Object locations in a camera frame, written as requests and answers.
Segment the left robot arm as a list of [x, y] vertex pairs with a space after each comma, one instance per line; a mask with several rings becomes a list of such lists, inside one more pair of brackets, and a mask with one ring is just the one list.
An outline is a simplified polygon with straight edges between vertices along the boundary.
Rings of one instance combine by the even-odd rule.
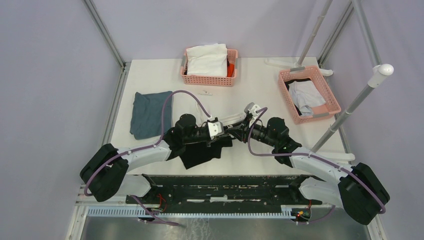
[[180, 157], [190, 145], [210, 142], [219, 132], [220, 125], [215, 119], [197, 126], [194, 116], [184, 114], [158, 142], [122, 149], [104, 144], [80, 171], [84, 195], [104, 202], [119, 191], [128, 172]]

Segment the black underwear beige waistband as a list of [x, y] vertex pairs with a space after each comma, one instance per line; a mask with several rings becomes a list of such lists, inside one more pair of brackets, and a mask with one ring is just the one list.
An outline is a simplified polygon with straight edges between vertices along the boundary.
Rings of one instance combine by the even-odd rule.
[[222, 148], [233, 146], [233, 139], [230, 136], [225, 136], [212, 142], [210, 146], [206, 142], [183, 143], [181, 137], [174, 133], [173, 127], [164, 134], [163, 140], [171, 150], [166, 161], [179, 157], [186, 170], [209, 162], [212, 159], [220, 159]]

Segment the pink basket with underwear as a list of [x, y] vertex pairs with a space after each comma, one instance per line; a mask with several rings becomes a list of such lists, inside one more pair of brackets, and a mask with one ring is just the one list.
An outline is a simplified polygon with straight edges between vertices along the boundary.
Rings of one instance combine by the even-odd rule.
[[317, 66], [281, 70], [278, 86], [295, 124], [328, 119], [341, 111]]

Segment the pink basket with white cloth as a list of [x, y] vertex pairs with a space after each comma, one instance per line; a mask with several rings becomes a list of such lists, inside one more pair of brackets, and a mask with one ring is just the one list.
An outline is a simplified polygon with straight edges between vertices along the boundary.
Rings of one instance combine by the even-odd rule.
[[238, 60], [239, 53], [236, 49], [227, 50], [227, 61], [234, 65], [231, 77], [218, 77], [218, 76], [202, 76], [202, 75], [186, 75], [188, 66], [187, 51], [183, 53], [180, 76], [183, 82], [187, 85], [204, 85], [204, 86], [217, 86], [217, 87], [232, 87], [238, 78]]

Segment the white clip hanger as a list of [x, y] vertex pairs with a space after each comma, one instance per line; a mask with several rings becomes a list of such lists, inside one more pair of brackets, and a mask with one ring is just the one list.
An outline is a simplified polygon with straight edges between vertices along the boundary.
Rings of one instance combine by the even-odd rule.
[[221, 122], [223, 126], [229, 126], [229, 125], [233, 126], [239, 122], [242, 122], [247, 116], [246, 113], [242, 112], [242, 113], [232, 114], [225, 117], [213, 116], [210, 113], [209, 114], [210, 117], [207, 117], [207, 115], [204, 113], [202, 107], [199, 105], [198, 102], [195, 102], [195, 109], [196, 109], [196, 113], [194, 113], [193, 115], [196, 117], [196, 121], [199, 124], [202, 124], [203, 122], [207, 122], [207, 121], [214, 121], [215, 118], [217, 118], [217, 120]]

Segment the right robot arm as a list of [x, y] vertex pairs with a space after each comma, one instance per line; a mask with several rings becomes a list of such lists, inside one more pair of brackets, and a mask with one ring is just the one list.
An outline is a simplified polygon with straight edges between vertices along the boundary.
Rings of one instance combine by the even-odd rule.
[[280, 164], [309, 173], [289, 189], [289, 199], [302, 204], [307, 199], [329, 203], [344, 211], [356, 222], [368, 225], [376, 215], [386, 212], [390, 195], [373, 170], [364, 163], [342, 164], [310, 152], [294, 141], [284, 119], [272, 117], [266, 126], [247, 116], [243, 120], [226, 120], [226, 134], [251, 144], [256, 140], [273, 148], [269, 153]]

